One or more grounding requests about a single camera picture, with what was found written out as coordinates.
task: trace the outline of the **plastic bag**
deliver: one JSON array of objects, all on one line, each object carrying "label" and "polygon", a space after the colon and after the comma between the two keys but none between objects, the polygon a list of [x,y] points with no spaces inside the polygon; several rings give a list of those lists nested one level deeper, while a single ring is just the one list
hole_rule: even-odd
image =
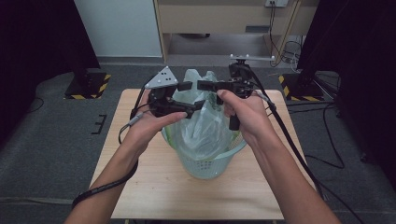
[{"label": "plastic bag", "polygon": [[239,132],[229,130],[223,106],[216,104],[216,93],[197,90],[198,80],[217,81],[213,72],[208,71],[201,77],[195,69],[189,69],[184,81],[192,82],[191,90],[175,91],[173,98],[188,104],[205,100],[203,108],[195,111],[191,119],[168,125],[164,130],[172,148],[194,161],[204,161],[229,150]]}]

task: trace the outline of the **forearm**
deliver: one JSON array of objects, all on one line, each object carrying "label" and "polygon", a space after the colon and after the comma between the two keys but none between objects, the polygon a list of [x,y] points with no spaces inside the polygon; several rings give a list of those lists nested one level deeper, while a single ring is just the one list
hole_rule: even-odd
[{"label": "forearm", "polygon": [[277,135],[252,149],[288,223],[339,223]]},{"label": "forearm", "polygon": [[[137,151],[133,150],[131,153],[130,149],[119,147],[90,189],[101,187],[126,176],[137,161],[139,156]],[[108,223],[124,186],[125,183],[80,202],[65,223]]]}]

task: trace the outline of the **plastic basket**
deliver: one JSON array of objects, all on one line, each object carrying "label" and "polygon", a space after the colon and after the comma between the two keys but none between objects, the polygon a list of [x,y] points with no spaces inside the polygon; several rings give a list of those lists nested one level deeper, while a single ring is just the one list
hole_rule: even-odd
[{"label": "plastic basket", "polygon": [[[165,141],[169,144],[164,129],[162,129],[162,134]],[[231,144],[227,147],[225,152],[219,154],[214,159],[204,161],[192,160],[191,158],[185,156],[182,152],[174,148],[172,145],[169,145],[174,148],[181,163],[183,164],[183,167],[190,175],[200,179],[211,179],[221,175],[227,168],[228,164],[233,158],[233,155],[240,151],[246,144],[247,143],[242,137],[242,134],[239,133],[231,142]]]}]

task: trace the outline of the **hand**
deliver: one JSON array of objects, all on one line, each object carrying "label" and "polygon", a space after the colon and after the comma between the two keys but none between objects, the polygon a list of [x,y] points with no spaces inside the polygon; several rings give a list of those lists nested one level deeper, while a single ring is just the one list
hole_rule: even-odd
[{"label": "hand", "polygon": [[263,136],[277,136],[262,98],[255,91],[247,99],[241,99],[231,91],[220,90],[217,94],[224,101],[225,116],[238,116],[241,122],[239,130],[251,147],[257,146]]},{"label": "hand", "polygon": [[[149,91],[145,91],[139,106],[145,105],[148,102],[148,99]],[[137,111],[136,114],[144,113],[143,117],[129,129],[122,141],[122,144],[129,146],[129,148],[131,148],[131,146],[138,148],[138,155],[146,150],[149,141],[162,127],[178,122],[179,120],[187,117],[187,113],[185,112],[176,112],[157,118],[148,110],[149,106],[145,105]]]}]

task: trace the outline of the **power outlet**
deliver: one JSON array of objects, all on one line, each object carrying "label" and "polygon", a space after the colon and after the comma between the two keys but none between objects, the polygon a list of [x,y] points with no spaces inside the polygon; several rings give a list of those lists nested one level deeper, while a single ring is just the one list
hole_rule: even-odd
[{"label": "power outlet", "polygon": [[265,2],[266,7],[286,7],[288,5],[289,0],[267,0]]}]

